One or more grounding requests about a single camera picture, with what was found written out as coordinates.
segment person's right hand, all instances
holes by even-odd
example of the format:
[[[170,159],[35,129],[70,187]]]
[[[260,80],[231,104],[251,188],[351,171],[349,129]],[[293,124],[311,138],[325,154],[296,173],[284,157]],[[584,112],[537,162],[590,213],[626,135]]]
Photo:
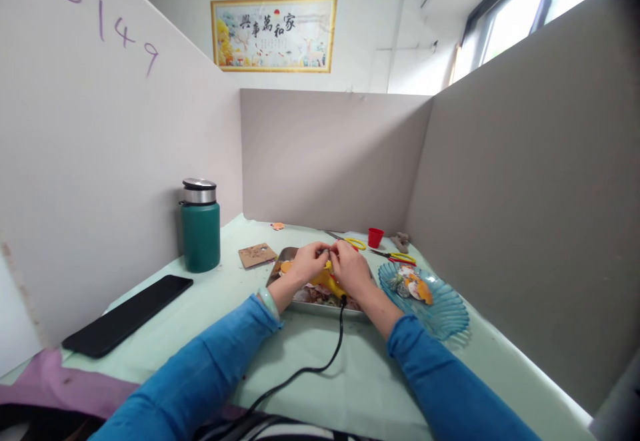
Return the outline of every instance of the person's right hand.
[[[367,260],[348,242],[338,240],[333,244],[331,264],[337,282],[356,302],[361,302],[371,289],[377,288],[369,274]]]

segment pipe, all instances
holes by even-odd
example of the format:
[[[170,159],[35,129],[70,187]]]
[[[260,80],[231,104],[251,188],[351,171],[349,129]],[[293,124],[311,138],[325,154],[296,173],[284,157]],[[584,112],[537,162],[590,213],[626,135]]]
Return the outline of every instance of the pipe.
[[[402,21],[402,8],[405,6],[405,0],[400,0],[398,4],[398,13],[395,18],[395,33],[393,34],[393,44],[391,45],[391,60],[389,60],[389,73],[387,75],[387,94],[389,93],[389,87],[391,86],[391,72],[393,71],[393,64],[395,62],[395,52],[398,46],[398,36],[400,35],[400,23]]]

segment bracelet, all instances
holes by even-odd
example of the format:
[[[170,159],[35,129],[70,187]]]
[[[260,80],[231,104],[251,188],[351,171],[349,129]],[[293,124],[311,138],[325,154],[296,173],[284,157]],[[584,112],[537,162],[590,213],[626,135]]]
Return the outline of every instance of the bracelet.
[[[275,306],[275,301],[273,300],[273,296],[268,289],[262,287],[258,290],[258,296],[262,300],[262,304],[265,305],[265,308],[269,310],[269,312],[273,315],[273,317],[280,322],[280,313],[278,313],[278,307]]]

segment blue shirt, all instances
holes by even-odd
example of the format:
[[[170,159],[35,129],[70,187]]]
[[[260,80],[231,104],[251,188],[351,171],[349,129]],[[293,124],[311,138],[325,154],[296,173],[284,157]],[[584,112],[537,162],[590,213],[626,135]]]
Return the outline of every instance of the blue shirt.
[[[91,439],[190,440],[222,411],[262,342],[280,327],[251,295],[170,358]],[[387,351],[400,364],[436,440],[538,440],[412,314],[396,322]]]

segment yellow scissors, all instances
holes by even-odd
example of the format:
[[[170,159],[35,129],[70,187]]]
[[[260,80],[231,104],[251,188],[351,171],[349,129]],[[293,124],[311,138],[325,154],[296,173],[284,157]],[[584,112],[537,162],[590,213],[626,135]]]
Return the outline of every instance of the yellow scissors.
[[[411,264],[413,266],[416,266],[416,260],[413,256],[409,256],[408,254],[404,254],[404,253],[384,253],[382,251],[378,251],[378,250],[373,250],[371,248],[369,248],[369,251],[371,251],[372,253],[378,254],[379,256],[384,256],[386,259],[388,259],[391,262],[399,262],[399,263],[404,263],[404,264]]]
[[[325,233],[330,234],[336,239],[341,239],[342,241],[348,242],[351,246],[353,246],[354,248],[360,251],[364,251],[365,249],[367,249],[366,244],[364,244],[362,241],[357,240],[355,238],[343,238],[342,236],[338,236],[337,234],[333,234],[331,231],[326,231],[326,230],[325,230]]]

